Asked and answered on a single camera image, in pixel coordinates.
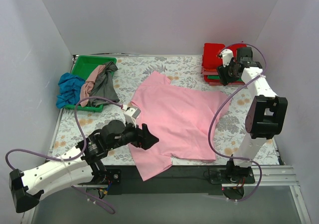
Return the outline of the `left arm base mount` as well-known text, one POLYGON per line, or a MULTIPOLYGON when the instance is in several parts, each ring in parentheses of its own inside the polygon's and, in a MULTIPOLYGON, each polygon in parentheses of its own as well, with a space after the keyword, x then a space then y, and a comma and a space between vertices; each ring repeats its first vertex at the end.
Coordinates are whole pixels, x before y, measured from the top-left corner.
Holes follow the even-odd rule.
POLYGON ((96 190, 98 198, 103 199, 109 194, 112 186, 121 183, 121 170, 120 169, 105 169, 93 172, 93 179, 86 183, 86 192, 89 190, 96 190))

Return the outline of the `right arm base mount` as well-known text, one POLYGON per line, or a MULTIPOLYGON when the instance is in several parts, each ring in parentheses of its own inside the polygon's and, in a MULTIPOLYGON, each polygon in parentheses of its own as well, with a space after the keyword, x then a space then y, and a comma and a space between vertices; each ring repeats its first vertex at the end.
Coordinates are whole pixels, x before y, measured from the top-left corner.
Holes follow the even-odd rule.
POLYGON ((229 199, 242 199, 245 191, 244 186, 255 184, 255 177, 252 171, 247 177, 243 175, 227 175, 224 168, 213 168, 203 173, 204 178, 213 185, 221 187, 222 195, 229 199))

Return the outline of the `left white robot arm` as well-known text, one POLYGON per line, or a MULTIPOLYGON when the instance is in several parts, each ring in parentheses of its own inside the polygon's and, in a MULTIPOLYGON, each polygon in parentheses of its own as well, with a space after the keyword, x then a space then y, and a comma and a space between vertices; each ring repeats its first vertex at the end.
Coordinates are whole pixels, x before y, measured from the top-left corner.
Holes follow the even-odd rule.
POLYGON ((150 149, 159 139, 148 126, 109 122, 77 143, 57 160, 50 160, 33 169, 14 169, 9 174, 9 187, 17 213, 36 207, 46 197, 74 185, 108 185, 116 182, 116 171, 108 171, 102 159, 109 151, 132 144, 150 149))

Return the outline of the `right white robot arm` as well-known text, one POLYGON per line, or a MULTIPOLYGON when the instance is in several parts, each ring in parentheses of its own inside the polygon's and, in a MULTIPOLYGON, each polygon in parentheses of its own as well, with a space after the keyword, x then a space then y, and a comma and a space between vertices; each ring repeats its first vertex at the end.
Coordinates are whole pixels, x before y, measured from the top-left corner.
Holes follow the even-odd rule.
POLYGON ((242 80, 252 97, 245 119, 245 137, 222 171, 231 182, 243 181, 253 175, 252 161, 260 148, 281 133, 288 101, 271 89, 263 75, 262 65, 253 60, 252 48, 239 47, 236 53, 225 48, 218 56, 222 59, 222 65, 217 68, 221 84, 226 86, 242 80))

